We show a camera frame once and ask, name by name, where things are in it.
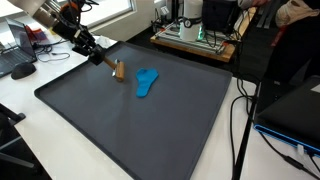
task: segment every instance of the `blue foam piece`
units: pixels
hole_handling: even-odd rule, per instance
[[[138,79],[137,97],[145,97],[152,83],[157,79],[158,72],[155,69],[139,69],[136,77]]]

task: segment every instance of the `gray mat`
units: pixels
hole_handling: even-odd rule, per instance
[[[214,124],[232,75],[124,42],[108,49],[125,62],[125,81],[85,62],[35,91],[135,179],[189,179]],[[159,77],[137,98],[136,72]]]

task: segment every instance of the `black mouse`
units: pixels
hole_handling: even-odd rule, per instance
[[[16,79],[21,79],[24,77],[29,76],[30,74],[34,73],[36,71],[36,67],[30,63],[30,62],[23,62],[20,64],[17,64],[11,73],[11,78],[16,80]]]

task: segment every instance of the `laptop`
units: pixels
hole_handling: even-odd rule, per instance
[[[0,78],[10,74],[17,64],[22,62],[33,63],[37,60],[25,25],[21,22],[8,18],[6,18],[6,21],[17,47],[0,55]]]
[[[320,155],[320,77],[281,97],[255,118],[254,128],[308,153]]]

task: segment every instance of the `window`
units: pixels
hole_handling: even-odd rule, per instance
[[[131,0],[94,0],[99,5],[93,5],[92,10],[81,14],[81,24],[89,27],[95,26],[103,21],[107,21],[123,13],[132,11]],[[15,7],[7,0],[0,0],[0,17],[3,22],[3,17],[18,18],[25,16],[21,9]],[[66,0],[58,0],[60,4],[67,3]],[[84,6],[83,10],[89,9],[89,6]]]

